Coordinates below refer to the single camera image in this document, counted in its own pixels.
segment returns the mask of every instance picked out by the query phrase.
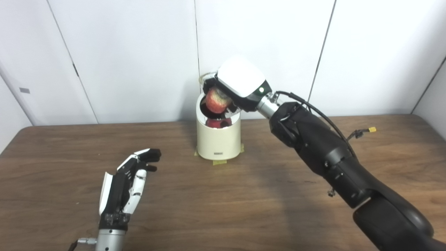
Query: robotic arm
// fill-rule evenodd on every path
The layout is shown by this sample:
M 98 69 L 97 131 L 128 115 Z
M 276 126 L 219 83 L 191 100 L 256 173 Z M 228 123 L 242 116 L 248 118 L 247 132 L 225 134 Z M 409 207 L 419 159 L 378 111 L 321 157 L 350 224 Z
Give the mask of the robotic arm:
M 434 230 L 426 217 L 369 173 L 336 125 L 304 99 L 273 93 L 263 74 L 241 57 L 226 61 L 216 73 L 205 76 L 203 84 L 205 92 L 216 86 L 235 106 L 268 118 L 271 132 L 294 148 L 351 208 L 357 208 L 353 220 L 379 250 L 446 251 L 446 244 L 432 238 Z M 282 103 L 280 94 L 296 102 Z M 336 133 L 309 109 L 326 119 Z
M 141 199 L 147 172 L 157 170 L 149 163 L 158 162 L 160 157 L 159 149 L 137 151 L 118 166 L 115 175 L 105 173 L 99 200 L 98 237 L 80 238 L 69 251 L 78 243 L 96 245 L 96 251 L 122 251 L 128 222 Z

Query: silver metal connector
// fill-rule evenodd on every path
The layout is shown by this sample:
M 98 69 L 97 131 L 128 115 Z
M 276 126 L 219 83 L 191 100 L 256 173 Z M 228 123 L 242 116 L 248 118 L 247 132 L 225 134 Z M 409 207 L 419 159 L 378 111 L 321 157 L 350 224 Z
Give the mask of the silver metal connector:
M 278 97 L 279 94 L 273 94 L 272 92 L 265 95 L 257 105 L 257 110 L 260 112 L 260 114 L 262 114 L 265 118 L 270 119 L 282 104 Z
M 96 238 L 80 238 L 78 244 L 96 245 L 98 239 Z

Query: wire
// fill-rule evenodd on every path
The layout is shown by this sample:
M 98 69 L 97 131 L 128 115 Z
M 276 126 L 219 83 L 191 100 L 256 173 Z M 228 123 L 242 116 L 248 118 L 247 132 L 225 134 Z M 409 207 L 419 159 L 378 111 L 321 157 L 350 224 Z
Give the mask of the wire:
M 348 149 L 350 150 L 351 154 L 353 155 L 353 157 L 356 157 L 355 151 L 353 151 L 353 148 L 351 147 L 350 143 L 348 142 L 348 140 L 345 138 L 345 136 L 342 134 L 341 130 L 339 130 L 339 128 L 325 115 L 323 114 L 321 111 L 319 111 L 316 107 L 314 107 L 312 104 L 308 103 L 306 100 L 304 100 L 303 98 L 297 96 L 296 94 L 292 93 L 292 92 L 283 92 L 283 91 L 277 91 L 276 93 L 278 94 L 283 94 L 283 95 L 287 95 L 288 97 L 296 100 L 297 102 L 300 102 L 302 104 L 305 104 L 308 109 L 312 109 L 313 111 L 315 111 L 317 114 L 321 115 L 321 117 L 328 122 L 328 124 L 330 124 L 331 127 L 333 127 L 333 129 L 338 133 L 339 137 L 345 141 L 345 143 L 347 144 Z
M 78 246 L 78 240 L 75 240 L 71 245 L 68 251 L 73 251 Z

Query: red apple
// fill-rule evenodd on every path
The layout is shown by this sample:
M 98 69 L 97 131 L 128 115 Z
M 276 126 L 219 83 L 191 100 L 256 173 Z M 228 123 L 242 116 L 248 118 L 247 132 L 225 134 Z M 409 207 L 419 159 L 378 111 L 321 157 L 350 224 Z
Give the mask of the red apple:
M 206 125 L 211 128 L 223 128 L 232 125 L 231 118 L 225 118 L 222 120 L 215 120 L 208 118 L 206 120 Z
M 206 95 L 206 106 L 213 113 L 223 113 L 231 102 L 232 100 L 216 87 L 212 87 Z

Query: metal cylinder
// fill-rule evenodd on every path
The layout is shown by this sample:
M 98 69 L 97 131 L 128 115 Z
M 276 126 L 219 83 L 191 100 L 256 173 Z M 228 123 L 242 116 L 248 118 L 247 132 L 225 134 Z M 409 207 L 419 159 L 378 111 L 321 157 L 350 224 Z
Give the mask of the metal cylinder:
M 122 251 L 124 230 L 100 229 L 95 251 Z
M 278 95 L 276 93 L 269 93 L 260 100 L 257 105 L 257 110 L 265 118 L 270 119 L 277 109 L 279 109 L 281 104 L 282 102 L 278 100 Z

